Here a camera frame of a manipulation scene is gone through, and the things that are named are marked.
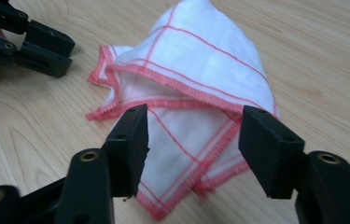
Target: napkin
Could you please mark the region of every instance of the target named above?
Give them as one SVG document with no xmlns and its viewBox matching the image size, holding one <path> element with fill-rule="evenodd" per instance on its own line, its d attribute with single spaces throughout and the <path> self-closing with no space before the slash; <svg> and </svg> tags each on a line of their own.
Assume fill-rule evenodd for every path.
<svg viewBox="0 0 350 224">
<path fill-rule="evenodd" d="M 237 146 L 244 105 L 279 116 L 253 42 L 208 0 L 178 2 L 135 47 L 101 46 L 89 82 L 110 92 L 87 119 L 148 105 L 136 198 L 157 220 L 248 169 Z"/>
</svg>

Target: cloth fold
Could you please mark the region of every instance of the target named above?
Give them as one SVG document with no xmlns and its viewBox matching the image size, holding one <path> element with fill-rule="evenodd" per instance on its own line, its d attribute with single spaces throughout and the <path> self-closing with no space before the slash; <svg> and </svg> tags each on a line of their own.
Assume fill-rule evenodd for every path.
<svg viewBox="0 0 350 224">
<path fill-rule="evenodd" d="M 148 104 L 137 200 L 155 219 L 248 168 L 237 146 L 244 105 L 279 117 L 253 42 L 208 0 L 174 5 L 135 47 L 101 46 L 89 81 L 111 91 L 87 119 Z"/>
</svg>

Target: towel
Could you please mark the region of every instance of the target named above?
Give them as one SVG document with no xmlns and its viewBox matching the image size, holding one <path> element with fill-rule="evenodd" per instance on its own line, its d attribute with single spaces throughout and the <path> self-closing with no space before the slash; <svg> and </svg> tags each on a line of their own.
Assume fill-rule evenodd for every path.
<svg viewBox="0 0 350 224">
<path fill-rule="evenodd" d="M 148 105 L 136 199 L 157 220 L 248 169 L 237 146 L 244 105 L 279 116 L 253 42 L 208 0 L 178 2 L 135 47 L 101 46 L 89 82 L 110 89 L 89 120 Z"/>
</svg>

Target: folded cloth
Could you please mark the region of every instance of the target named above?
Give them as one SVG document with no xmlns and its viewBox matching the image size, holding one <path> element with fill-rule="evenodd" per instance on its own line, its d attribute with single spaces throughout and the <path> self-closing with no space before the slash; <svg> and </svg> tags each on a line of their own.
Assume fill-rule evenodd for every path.
<svg viewBox="0 0 350 224">
<path fill-rule="evenodd" d="M 279 116 L 253 42 L 208 0 L 174 5 L 136 47 L 102 46 L 89 81 L 111 91 L 87 119 L 148 104 L 137 200 L 155 219 L 248 168 L 237 146 L 244 105 Z"/>
</svg>

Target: wooden surface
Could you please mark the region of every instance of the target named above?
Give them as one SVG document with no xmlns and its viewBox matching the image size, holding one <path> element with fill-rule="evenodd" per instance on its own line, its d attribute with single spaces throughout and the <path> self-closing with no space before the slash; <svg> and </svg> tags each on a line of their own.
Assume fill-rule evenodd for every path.
<svg viewBox="0 0 350 224">
<path fill-rule="evenodd" d="M 72 155 L 99 147 L 114 122 L 84 118 L 108 93 L 86 81 L 99 45 L 136 45 L 175 0 L 10 2 L 77 43 L 60 79 L 0 66 L 0 185 L 26 194 L 65 176 Z M 350 0 L 214 3 L 256 43 L 283 122 L 306 151 L 350 162 Z M 247 172 L 205 202 L 190 194 L 162 223 L 297 223 L 294 211 L 294 201 L 266 199 Z M 134 199 L 116 199 L 115 212 L 117 223 L 153 223 Z"/>
</svg>

